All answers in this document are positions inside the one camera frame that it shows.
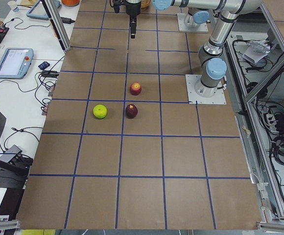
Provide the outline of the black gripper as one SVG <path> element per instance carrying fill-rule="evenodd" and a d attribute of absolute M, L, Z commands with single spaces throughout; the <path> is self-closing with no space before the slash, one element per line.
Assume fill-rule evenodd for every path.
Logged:
<path fill-rule="evenodd" d="M 137 17 L 141 13 L 141 0 L 125 0 L 126 14 L 129 15 L 130 37 L 135 39 Z"/>

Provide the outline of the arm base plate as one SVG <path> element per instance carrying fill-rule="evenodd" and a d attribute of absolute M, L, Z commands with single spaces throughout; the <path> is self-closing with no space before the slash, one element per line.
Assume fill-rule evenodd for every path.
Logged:
<path fill-rule="evenodd" d="M 193 16 L 188 13 L 178 13 L 178 28 L 180 32 L 207 33 L 207 20 L 210 15 L 207 11 L 199 11 Z"/>
<path fill-rule="evenodd" d="M 226 83 L 221 80 L 214 88 L 207 88 L 201 83 L 200 74 L 186 74 L 186 86 L 189 104 L 226 105 L 224 90 Z"/>

